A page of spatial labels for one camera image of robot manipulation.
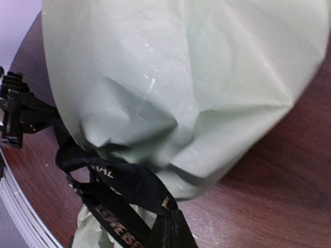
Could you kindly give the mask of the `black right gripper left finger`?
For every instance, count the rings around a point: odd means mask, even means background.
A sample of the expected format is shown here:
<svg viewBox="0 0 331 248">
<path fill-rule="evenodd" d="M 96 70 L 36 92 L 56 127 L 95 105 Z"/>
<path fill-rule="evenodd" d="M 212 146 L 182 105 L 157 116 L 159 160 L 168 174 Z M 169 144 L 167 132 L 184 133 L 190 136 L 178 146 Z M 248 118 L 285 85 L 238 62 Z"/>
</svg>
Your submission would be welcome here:
<svg viewBox="0 0 331 248">
<path fill-rule="evenodd" d="M 158 215 L 150 236 L 147 247 L 151 248 L 171 248 L 171 215 L 168 217 Z"/>
</svg>

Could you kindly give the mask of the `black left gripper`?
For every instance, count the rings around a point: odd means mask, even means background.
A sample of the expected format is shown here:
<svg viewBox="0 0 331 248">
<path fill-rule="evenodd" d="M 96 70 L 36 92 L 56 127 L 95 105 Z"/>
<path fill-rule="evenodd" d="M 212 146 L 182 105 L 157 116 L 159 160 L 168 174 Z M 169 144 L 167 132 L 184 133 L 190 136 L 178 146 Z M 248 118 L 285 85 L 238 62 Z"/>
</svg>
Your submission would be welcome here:
<svg viewBox="0 0 331 248">
<path fill-rule="evenodd" d="M 1 125 L 1 142 L 21 149 L 23 132 L 34 134 L 50 127 L 60 115 L 56 107 L 38 99 L 23 81 L 23 74 L 1 67 L 1 110 L 4 112 Z"/>
</svg>

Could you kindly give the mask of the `green wrapping paper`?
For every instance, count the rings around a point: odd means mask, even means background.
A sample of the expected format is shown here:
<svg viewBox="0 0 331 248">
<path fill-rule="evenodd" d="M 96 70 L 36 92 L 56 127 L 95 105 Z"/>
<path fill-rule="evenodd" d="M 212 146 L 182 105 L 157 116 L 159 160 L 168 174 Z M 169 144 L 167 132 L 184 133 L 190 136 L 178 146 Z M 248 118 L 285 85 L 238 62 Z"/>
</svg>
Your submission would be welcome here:
<svg viewBox="0 0 331 248">
<path fill-rule="evenodd" d="M 330 1 L 43 1 L 42 31 L 74 140 L 183 201 L 293 108 L 326 56 Z"/>
</svg>

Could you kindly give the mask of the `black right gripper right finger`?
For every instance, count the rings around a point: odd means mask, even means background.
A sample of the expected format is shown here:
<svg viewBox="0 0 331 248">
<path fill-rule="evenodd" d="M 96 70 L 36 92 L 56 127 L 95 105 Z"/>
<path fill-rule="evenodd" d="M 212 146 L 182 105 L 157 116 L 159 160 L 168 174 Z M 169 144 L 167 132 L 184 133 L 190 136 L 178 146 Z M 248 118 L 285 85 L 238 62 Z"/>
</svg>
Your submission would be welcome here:
<svg viewBox="0 0 331 248">
<path fill-rule="evenodd" d="M 198 248 L 186 219 L 179 209 L 171 211 L 170 230 L 172 248 Z"/>
</svg>

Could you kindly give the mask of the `black printed ribbon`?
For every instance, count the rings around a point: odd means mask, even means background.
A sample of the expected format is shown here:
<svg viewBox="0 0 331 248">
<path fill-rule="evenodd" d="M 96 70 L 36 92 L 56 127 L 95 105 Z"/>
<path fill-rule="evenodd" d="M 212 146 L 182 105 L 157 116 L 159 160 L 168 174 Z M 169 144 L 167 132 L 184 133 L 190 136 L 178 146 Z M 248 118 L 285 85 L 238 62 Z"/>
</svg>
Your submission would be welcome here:
<svg viewBox="0 0 331 248">
<path fill-rule="evenodd" d="M 83 150 L 61 120 L 53 128 L 56 165 L 97 223 L 121 247 L 147 247 L 157 216 L 179 209 L 161 180 L 141 165 L 108 162 Z"/>
</svg>

